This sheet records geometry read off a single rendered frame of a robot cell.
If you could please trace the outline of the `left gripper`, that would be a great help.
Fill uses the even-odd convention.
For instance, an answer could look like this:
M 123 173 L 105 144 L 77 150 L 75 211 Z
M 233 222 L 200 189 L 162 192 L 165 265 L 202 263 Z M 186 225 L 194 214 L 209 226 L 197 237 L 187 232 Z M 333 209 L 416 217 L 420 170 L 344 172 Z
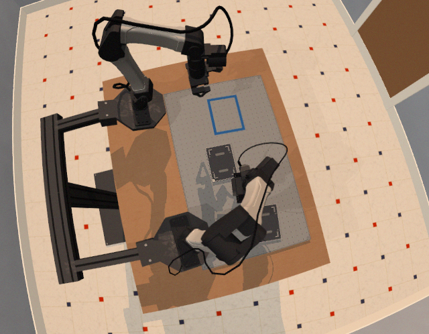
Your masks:
M 200 70 L 193 70 L 188 66 L 188 63 L 185 64 L 188 71 L 188 78 L 190 81 L 190 86 L 192 89 L 192 94 L 198 97 L 203 97 L 206 93 L 210 92 L 210 86 L 208 87 L 198 87 L 198 85 L 208 85 L 208 72 L 222 70 L 221 67 L 208 67 L 205 61 L 205 65 Z M 199 93 L 202 93 L 201 95 Z

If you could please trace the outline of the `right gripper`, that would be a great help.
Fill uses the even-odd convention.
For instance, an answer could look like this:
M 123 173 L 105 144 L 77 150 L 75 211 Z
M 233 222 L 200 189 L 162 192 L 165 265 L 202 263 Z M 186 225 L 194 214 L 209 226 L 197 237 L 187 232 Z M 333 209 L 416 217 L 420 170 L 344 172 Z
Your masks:
M 246 179 L 246 174 L 248 173 L 248 171 L 250 171 L 250 167 L 249 167 L 249 165 L 240 167 L 239 171 L 241 173 L 241 177 L 231 179 L 233 196 L 238 196 L 238 194 L 245 194 L 246 193 L 244 181 Z

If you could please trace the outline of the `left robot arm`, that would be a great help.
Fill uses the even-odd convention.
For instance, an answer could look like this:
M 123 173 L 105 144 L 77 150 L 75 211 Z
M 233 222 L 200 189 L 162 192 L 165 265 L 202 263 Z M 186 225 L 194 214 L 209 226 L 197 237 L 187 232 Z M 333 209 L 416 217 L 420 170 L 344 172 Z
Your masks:
M 188 66 L 193 70 L 203 68 L 204 59 L 208 67 L 221 66 L 223 70 L 223 66 L 227 65 L 226 46 L 205 44 L 202 30 L 183 33 L 165 29 L 191 30 L 195 27 L 189 25 L 174 27 L 139 21 L 125 17 L 124 10 L 121 9 L 115 10 L 111 18 L 113 17 L 121 19 L 122 23 L 108 21 L 103 30 L 98 53 L 103 60 L 113 63 L 131 85 L 129 90 L 135 126 L 151 124 L 147 102 L 152 100 L 154 84 L 142 73 L 127 44 L 147 44 L 181 52 L 182 55 L 187 55 Z M 222 70 L 217 69 L 213 72 Z

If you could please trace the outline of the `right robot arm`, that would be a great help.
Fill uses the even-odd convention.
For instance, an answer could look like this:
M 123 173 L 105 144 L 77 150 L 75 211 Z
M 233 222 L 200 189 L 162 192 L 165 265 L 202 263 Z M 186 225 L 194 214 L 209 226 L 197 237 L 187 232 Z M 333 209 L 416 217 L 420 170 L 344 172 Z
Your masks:
M 273 158 L 266 156 L 255 169 L 250 169 L 244 181 L 246 193 L 241 203 L 243 207 L 241 205 L 237 206 L 214 222 L 207 230 L 202 231 L 197 227 L 192 227 L 190 230 L 186 215 L 170 219 L 172 233 L 184 269 L 199 265 L 200 263 L 198 257 L 198 254 L 201 252 L 200 250 L 194 249 L 184 254 L 192 248 L 199 248 L 204 252 L 207 251 L 229 266 L 239 261 L 251 247 L 252 233 L 257 223 L 257 217 L 259 217 L 257 229 L 251 249 L 265 238 L 267 231 L 262 227 L 261 218 L 266 199 L 274 188 L 272 180 L 270 180 L 268 187 L 267 183 L 277 165 L 278 163 Z M 265 190 L 266 193 L 264 196 Z M 236 229 L 245 237 L 249 237 L 240 241 L 232 234 Z M 184 254 L 184 258 L 181 256 L 182 254 Z

